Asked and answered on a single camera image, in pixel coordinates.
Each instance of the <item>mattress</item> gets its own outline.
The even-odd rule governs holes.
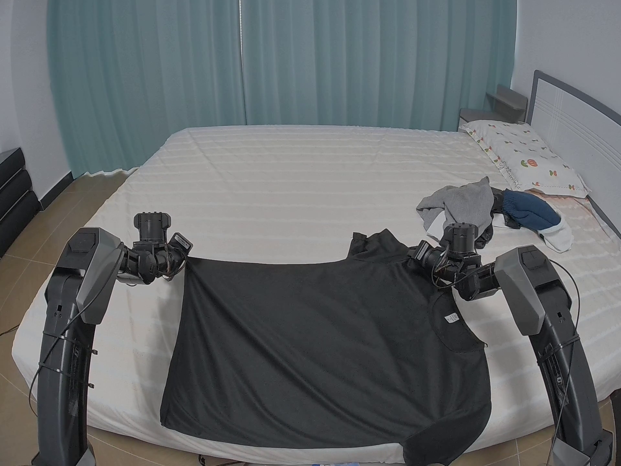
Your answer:
[[[345,257],[353,231],[390,229],[408,245],[425,238],[417,203],[446,184],[487,175],[507,184],[466,134],[333,126],[189,128],[166,141],[89,221],[126,244],[137,239],[134,214],[172,217],[192,254],[210,259],[313,263]],[[621,386],[621,241],[588,202],[547,198],[573,229],[574,245],[557,254],[527,229],[497,229],[481,251],[492,261],[508,249],[535,243],[576,278],[582,311],[579,333],[598,399]],[[568,291],[573,286],[559,271]],[[45,320],[42,287],[17,331],[12,355],[29,382],[38,363]],[[148,286],[117,283],[97,327],[91,363],[88,422],[138,439],[257,463],[402,462],[398,444],[355,449],[263,449],[185,436],[162,427],[159,406],[181,315],[183,277]],[[552,423],[530,347],[501,292],[466,303],[463,317],[485,350],[492,415],[471,450]],[[573,316],[577,303],[574,302]],[[209,384],[209,375],[204,376]]]

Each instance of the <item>teal curtain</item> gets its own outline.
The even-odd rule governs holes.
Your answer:
[[[510,84],[517,0],[242,0],[248,124],[454,130]]]
[[[245,124],[238,0],[49,0],[51,90],[75,176]]]

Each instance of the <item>white headboard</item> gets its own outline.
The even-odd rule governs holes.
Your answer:
[[[621,236],[621,115],[535,71],[526,122],[583,177],[598,214]]]

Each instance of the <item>tiled floor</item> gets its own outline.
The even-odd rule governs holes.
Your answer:
[[[123,183],[124,173],[83,176],[35,216],[0,260],[0,332],[19,323],[56,263],[66,241]],[[28,386],[17,370],[14,333],[0,337],[0,466],[29,464],[37,451],[37,422],[27,402]],[[604,427],[614,430],[610,400],[600,403]],[[454,466],[539,466],[550,449],[550,428],[464,454]],[[197,465],[197,456],[89,428],[98,466]],[[224,460],[207,458],[209,465]]]

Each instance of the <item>gray cloth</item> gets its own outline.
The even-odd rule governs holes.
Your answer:
[[[423,227],[429,229],[435,218],[444,211],[444,228],[455,222],[469,222],[479,229],[477,238],[492,223],[491,210],[494,194],[485,176],[480,182],[463,186],[445,186],[423,198],[416,210],[423,218]]]

